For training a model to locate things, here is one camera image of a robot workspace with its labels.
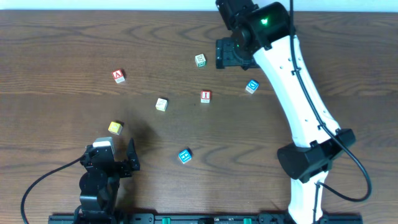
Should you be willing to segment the red letter I block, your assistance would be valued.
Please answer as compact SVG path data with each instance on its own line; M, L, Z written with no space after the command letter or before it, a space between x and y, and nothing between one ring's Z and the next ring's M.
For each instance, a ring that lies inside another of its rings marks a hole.
M211 91L202 90L201 96L200 96L200 101L202 103L209 103L210 100L211 100Z

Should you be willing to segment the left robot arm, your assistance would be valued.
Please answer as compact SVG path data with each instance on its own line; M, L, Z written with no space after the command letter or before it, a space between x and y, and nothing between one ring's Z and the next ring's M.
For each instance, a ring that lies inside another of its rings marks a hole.
M120 180L140 170L134 140L127 146L127 159L114 160L112 137L98 138L80 159L86 169L79 181L81 205L75 210L73 223L129 223L129 215L116 210Z

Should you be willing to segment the red letter A block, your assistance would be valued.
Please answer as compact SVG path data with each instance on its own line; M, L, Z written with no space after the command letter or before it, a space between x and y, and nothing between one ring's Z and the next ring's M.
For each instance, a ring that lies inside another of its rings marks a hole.
M125 81L124 73L121 69L113 71L112 76L116 83L122 83Z

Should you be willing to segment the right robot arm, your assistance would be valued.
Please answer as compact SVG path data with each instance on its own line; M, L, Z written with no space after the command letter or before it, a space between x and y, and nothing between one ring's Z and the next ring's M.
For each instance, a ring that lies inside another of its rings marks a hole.
M355 143L322 102L303 61L292 11L279 2L259 7L252 1L217 0L231 36L216 43L216 66L260 68L270 81L292 133L292 143L277 151L290 177L286 215L266 215L279 223L353 223L359 216L325 215L321 209L325 180L340 157Z

